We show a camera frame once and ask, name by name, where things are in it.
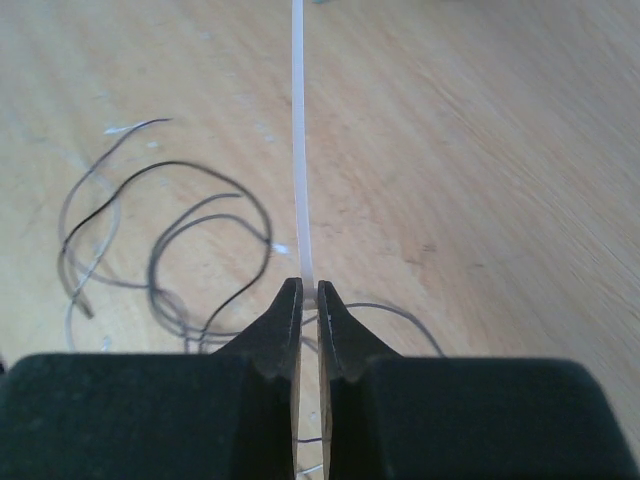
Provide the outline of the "white zip tie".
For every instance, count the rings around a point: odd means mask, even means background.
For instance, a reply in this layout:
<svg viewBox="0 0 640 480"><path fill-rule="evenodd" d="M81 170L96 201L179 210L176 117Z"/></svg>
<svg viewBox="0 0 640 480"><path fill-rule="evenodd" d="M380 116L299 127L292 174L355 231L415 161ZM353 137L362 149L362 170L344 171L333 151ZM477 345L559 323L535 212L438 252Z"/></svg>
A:
<svg viewBox="0 0 640 480"><path fill-rule="evenodd" d="M292 149L296 230L300 277L303 287L303 308L316 307L314 282L305 128L305 64L304 64L304 2L291 2L291 102Z"/></svg>

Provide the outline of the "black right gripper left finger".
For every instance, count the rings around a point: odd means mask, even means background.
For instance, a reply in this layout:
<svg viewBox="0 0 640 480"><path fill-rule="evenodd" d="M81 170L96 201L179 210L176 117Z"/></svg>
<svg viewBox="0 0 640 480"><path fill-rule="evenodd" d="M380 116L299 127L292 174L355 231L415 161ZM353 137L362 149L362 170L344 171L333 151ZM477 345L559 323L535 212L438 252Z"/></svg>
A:
<svg viewBox="0 0 640 480"><path fill-rule="evenodd" d="M62 354L1 378L5 479L292 479L302 283L211 354Z"/></svg>

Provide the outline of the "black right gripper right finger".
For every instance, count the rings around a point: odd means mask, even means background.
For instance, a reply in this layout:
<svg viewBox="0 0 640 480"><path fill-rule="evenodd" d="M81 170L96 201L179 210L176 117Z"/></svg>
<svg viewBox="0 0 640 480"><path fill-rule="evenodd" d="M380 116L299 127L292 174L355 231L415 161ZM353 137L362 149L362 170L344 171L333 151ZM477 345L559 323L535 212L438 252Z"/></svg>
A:
<svg viewBox="0 0 640 480"><path fill-rule="evenodd" d="M407 357L318 286L329 479L635 479L599 382L559 358Z"/></svg>

